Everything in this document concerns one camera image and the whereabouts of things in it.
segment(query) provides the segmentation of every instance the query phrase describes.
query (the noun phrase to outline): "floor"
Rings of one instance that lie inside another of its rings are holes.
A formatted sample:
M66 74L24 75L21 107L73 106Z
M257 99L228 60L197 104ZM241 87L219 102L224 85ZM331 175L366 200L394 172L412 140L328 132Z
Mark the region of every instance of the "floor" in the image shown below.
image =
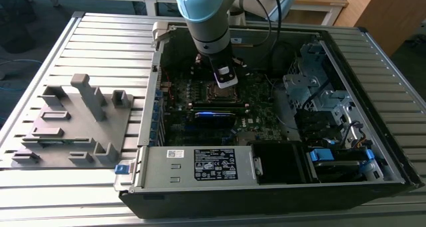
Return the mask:
M42 61L74 11L134 14L133 3L129 1L58 0L58 2L60 6L52 7L49 0L33 0L32 7L37 20L29 23L26 28L36 40L36 48L21 54L8 54L0 47L0 59L34 59ZM136 10L144 14L143 4L136 5ZM179 16L176 6L160 4L159 14ZM423 98L426 98L426 82L423 81L426 76L424 54L426 44L411 48L410 44L404 43L392 56L394 63ZM5 78L0 80L0 127L13 110L24 89L37 72L37 68L38 64L32 62L14 62L0 65L0 71L5 73ZM1 90L1 88L22 90L6 91Z

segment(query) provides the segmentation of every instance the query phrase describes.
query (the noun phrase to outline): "gray metal frame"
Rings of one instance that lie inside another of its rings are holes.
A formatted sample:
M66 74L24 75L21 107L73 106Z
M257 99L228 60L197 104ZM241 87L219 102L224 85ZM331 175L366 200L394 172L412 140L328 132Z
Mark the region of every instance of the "gray metal frame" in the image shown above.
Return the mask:
M151 70L151 61L138 57L136 63L148 63L148 69L140 65L117 67L109 59L120 55L120 50L152 55L151 44L145 38L151 38L151 29L156 21L183 21L179 18L143 17L132 15L110 15L86 13L82 18L73 17L66 25L64 33L49 53L44 65L24 93L12 115L0 131L0 151L13 145L13 135L25 134L37 115L37 110L44 101L36 97L42 85L61 83L58 77L50 78L49 74L61 73L72 75L81 69L89 68L94 81L92 85L101 86L102 93L108 93L108 85L112 81L120 85L128 94L133 94L136 100L132 104L132 114L126 126L126 138L124 140L120 158L134 158L137 150L137 136L144 107L145 82ZM383 55L368 34L359 32L356 28L323 27L315 25L284 25L284 27L327 30L343 52L358 79L367 91L370 99L387 123L390 131L402 146L414 167L426 176L426 115L424 103L418 101L418 94L400 78L395 66ZM84 42L86 57L70 57L76 52L65 51L65 46L77 47L81 39ZM108 56L96 57L102 65L92 66L90 55L96 48L108 48L112 51ZM74 66L62 67L65 58L74 58ZM121 203L112 185L114 181L113 170L50 170L50 171L1 171L0 172L0 225L13 226L113 226L113 225L221 225L221 224L255 224L269 222L287 223L288 226L316 224L324 226L341 226L341 223L352 226L371 226L376 224L395 226L423 222L426 216L426 188L394 198L378 199L348 211L323 213L296 213L276 216L237 216L212 219L179 219L179 220L141 220Z

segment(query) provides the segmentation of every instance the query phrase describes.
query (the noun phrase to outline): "light blue robot arm joint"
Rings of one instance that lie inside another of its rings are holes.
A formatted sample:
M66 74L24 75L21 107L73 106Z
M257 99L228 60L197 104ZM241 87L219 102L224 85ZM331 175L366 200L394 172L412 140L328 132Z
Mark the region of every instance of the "light blue robot arm joint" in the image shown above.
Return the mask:
M191 22L208 20L219 11L227 11L233 0L176 0L181 16Z

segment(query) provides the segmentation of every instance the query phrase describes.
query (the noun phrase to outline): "white sticker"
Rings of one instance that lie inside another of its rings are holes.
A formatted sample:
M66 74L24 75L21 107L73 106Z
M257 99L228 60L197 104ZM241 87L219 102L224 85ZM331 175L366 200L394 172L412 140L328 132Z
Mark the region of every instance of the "white sticker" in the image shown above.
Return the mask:
M167 158L183 158L184 150L167 150Z
M337 2L332 2L329 3L331 6L345 6L345 3L337 3Z

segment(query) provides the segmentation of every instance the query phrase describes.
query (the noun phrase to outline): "black computer case side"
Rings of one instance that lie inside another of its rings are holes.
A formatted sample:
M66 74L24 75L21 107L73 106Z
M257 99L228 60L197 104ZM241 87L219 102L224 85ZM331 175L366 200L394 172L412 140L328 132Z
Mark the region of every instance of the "black computer case side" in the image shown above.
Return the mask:
M404 184L356 184L256 190L120 192L118 198L141 219L283 215L351 209L407 188Z

